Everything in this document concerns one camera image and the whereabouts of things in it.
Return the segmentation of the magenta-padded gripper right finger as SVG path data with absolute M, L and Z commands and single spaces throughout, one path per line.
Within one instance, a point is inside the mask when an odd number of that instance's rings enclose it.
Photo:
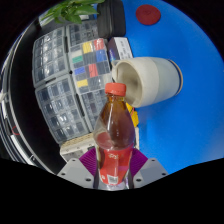
M 156 158 L 147 158 L 139 150 L 133 150 L 128 174 L 130 189 L 141 188 L 167 175 L 168 172 Z

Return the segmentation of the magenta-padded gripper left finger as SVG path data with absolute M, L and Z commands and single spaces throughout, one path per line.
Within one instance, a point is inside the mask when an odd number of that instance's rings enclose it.
M 84 188 L 97 189 L 99 184 L 96 149 L 92 148 L 80 158 L 71 158 L 58 176 Z

